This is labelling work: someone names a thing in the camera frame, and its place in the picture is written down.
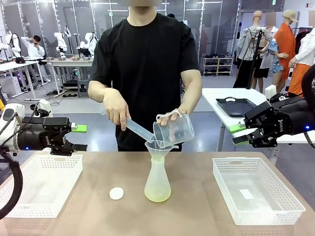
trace person sitting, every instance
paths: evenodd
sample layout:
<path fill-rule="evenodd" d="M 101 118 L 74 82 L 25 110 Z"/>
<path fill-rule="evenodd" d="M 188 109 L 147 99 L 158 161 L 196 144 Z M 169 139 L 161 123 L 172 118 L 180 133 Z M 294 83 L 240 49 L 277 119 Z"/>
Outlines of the person sitting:
<path fill-rule="evenodd" d="M 31 59 L 36 59 L 39 61 L 38 64 L 39 64 L 41 75 L 43 77 L 43 81 L 50 83 L 51 80 L 47 78 L 47 73 L 44 67 L 46 63 L 41 61 L 43 57 L 45 57 L 45 50 L 42 46 L 39 45 L 41 38 L 38 35 L 34 35 L 34 37 L 32 38 L 21 37 L 21 40 L 28 50 L 29 57 Z"/>

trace white plastic basket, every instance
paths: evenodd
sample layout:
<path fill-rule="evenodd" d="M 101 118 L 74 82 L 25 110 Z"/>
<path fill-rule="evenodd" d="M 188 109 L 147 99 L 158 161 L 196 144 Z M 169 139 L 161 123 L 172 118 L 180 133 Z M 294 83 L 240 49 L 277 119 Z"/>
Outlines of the white plastic basket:
<path fill-rule="evenodd" d="M 214 158 L 213 175 L 236 225 L 294 225 L 305 211 L 260 158 Z"/>
<path fill-rule="evenodd" d="M 7 215 L 12 218 L 56 218 L 82 172 L 82 155 L 36 155 L 23 168 L 22 195 Z M 11 197 L 14 181 L 0 190 L 0 208 Z"/>

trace orange clothing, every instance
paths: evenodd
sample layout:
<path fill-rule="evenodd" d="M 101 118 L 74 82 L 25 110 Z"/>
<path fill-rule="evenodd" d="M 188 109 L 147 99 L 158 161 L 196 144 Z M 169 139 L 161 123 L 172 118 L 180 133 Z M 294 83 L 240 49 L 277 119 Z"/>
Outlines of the orange clothing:
<path fill-rule="evenodd" d="M 287 80 L 290 72 L 289 62 L 295 57 L 295 37 L 291 28 L 286 23 L 282 23 L 274 38 L 280 53 L 289 54 L 286 59 L 280 58 L 280 65 L 283 66 L 282 80 Z"/>
<path fill-rule="evenodd" d="M 300 95 L 302 93 L 302 79 L 306 72 L 310 69 L 310 67 L 310 65 L 296 64 L 292 73 L 290 88 L 288 92 L 292 92 L 296 95 Z"/>

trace white robot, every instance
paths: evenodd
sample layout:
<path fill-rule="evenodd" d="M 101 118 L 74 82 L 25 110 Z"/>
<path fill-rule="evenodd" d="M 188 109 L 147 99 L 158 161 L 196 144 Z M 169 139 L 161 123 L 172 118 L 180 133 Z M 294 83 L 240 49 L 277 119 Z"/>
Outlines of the white robot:
<path fill-rule="evenodd" d="M 94 56 L 94 50 L 97 43 L 97 38 L 94 32 L 92 33 L 86 33 L 85 40 L 88 43 L 85 43 L 84 41 L 81 41 L 80 48 L 81 49 L 88 49 L 92 56 Z"/>
<path fill-rule="evenodd" d="M 68 47 L 63 39 L 63 33 L 56 32 L 54 33 L 54 36 L 58 40 L 58 46 L 56 47 L 56 50 L 60 53 L 61 57 L 65 57 L 65 52 L 68 50 Z"/>
<path fill-rule="evenodd" d="M 10 44 L 12 43 L 13 47 L 11 48 L 14 55 L 18 58 L 21 56 L 21 47 L 19 45 L 19 37 L 17 34 L 12 34 L 10 30 L 8 30 L 6 36 L 5 36 L 6 44 L 0 43 L 0 49 L 1 50 L 7 50 L 10 47 Z"/>

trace yellow liquid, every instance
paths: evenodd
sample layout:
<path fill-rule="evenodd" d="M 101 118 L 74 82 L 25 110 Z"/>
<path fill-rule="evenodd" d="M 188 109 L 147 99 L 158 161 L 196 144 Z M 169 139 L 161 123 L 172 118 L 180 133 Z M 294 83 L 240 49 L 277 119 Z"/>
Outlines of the yellow liquid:
<path fill-rule="evenodd" d="M 149 189 L 149 190 L 144 190 L 144 194 L 146 195 L 147 199 L 149 199 L 150 201 L 155 202 L 155 203 L 161 203 L 169 199 L 169 197 L 172 194 L 172 191 L 170 190 L 166 192 L 165 190 L 157 191 L 156 189 L 154 190 Z"/>

